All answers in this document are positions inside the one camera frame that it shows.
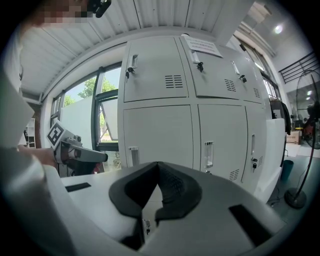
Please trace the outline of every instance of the railing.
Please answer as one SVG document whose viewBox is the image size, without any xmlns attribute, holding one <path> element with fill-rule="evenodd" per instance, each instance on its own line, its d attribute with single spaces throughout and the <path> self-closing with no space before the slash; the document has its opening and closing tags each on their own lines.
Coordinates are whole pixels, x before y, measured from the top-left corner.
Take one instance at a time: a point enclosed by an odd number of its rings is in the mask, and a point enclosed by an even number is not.
<svg viewBox="0 0 320 256">
<path fill-rule="evenodd" d="M 292 80 L 299 78 L 302 72 L 307 70 L 318 70 L 320 68 L 318 59 L 314 52 L 309 53 L 298 61 L 292 63 L 291 65 L 281 69 L 279 73 L 281 74 L 284 83 L 288 83 Z"/>
</svg>

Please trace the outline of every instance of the door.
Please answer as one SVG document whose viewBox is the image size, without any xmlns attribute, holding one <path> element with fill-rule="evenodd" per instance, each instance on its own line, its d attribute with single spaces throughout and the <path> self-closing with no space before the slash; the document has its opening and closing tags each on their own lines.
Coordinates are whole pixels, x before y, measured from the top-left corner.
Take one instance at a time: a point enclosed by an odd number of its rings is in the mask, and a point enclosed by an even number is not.
<svg viewBox="0 0 320 256">
<path fill-rule="evenodd" d="M 204 104 L 198 108 L 201 130 L 200 170 L 239 183 L 247 155 L 245 107 Z"/>
<path fill-rule="evenodd" d="M 193 131 L 189 105 L 124 110 L 128 167 L 164 161 L 193 167 Z"/>
<path fill-rule="evenodd" d="M 173 37 L 147 37 L 130 42 L 124 102 L 188 97 L 186 77 Z"/>
<path fill-rule="evenodd" d="M 267 130 L 262 107 L 245 107 L 245 110 L 248 123 L 248 144 L 242 187 L 253 194 L 263 168 Z"/>
<path fill-rule="evenodd" d="M 232 55 L 232 60 L 234 61 L 240 75 L 244 75 L 246 82 L 240 81 L 240 88 L 243 92 L 243 100 L 255 103 L 262 103 L 263 97 L 260 93 L 261 83 L 257 76 L 261 76 L 261 74 L 257 74 L 255 70 L 255 63 L 247 58 L 244 54 L 234 51 Z"/>
<path fill-rule="evenodd" d="M 239 75 L 233 67 L 229 58 L 232 49 L 216 46 L 223 57 L 214 56 L 208 53 L 196 51 L 192 54 L 186 40 L 182 37 L 181 42 L 186 53 L 190 70 L 192 73 L 195 93 L 197 97 L 213 97 L 240 99 Z M 193 60 L 198 58 L 203 63 L 203 71 L 197 68 Z"/>
</svg>

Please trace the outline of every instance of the box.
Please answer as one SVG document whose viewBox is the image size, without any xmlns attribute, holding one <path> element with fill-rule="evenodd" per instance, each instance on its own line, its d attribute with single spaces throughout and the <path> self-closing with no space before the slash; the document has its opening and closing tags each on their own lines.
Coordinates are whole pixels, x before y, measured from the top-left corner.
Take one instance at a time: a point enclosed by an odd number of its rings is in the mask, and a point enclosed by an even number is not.
<svg viewBox="0 0 320 256">
<path fill-rule="evenodd" d="M 301 136 L 301 131 L 299 130 L 291 131 L 290 135 L 286 135 L 286 142 L 300 144 L 300 136 Z"/>
</svg>

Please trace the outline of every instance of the fan base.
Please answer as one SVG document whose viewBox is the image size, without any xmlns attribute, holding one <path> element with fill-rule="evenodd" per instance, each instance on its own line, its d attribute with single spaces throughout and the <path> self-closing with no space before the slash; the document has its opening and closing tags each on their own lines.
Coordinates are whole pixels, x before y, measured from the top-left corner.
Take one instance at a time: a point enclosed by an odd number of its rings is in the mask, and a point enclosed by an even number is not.
<svg viewBox="0 0 320 256">
<path fill-rule="evenodd" d="M 295 209 L 301 209 L 306 205 L 307 196 L 305 192 L 301 191 L 299 196 L 295 198 L 297 192 L 298 189 L 294 187 L 289 188 L 284 194 L 284 200 L 290 207 Z"/>
</svg>

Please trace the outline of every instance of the tree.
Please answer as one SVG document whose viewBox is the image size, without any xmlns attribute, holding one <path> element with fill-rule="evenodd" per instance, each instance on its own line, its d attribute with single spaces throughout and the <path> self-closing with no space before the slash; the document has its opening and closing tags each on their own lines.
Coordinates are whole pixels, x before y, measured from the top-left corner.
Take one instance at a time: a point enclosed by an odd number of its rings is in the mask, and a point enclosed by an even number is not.
<svg viewBox="0 0 320 256">
<path fill-rule="evenodd" d="M 78 95 L 85 99 L 89 96 L 92 96 L 94 94 L 94 88 L 95 88 L 95 82 L 96 82 L 96 78 L 90 78 L 89 80 L 84 82 L 84 89 L 83 91 L 79 92 Z M 102 81 L 102 92 L 108 92 L 108 91 L 112 91 L 115 90 L 116 86 L 114 86 L 113 84 L 111 84 L 108 80 L 106 80 L 106 78 L 103 78 Z"/>
<path fill-rule="evenodd" d="M 65 95 L 63 107 L 69 106 L 70 104 L 75 103 L 75 102 L 76 102 L 76 100 L 74 98 L 71 98 L 70 95 Z"/>
<path fill-rule="evenodd" d="M 100 113 L 100 127 L 105 127 L 105 117 L 102 112 Z"/>
</svg>

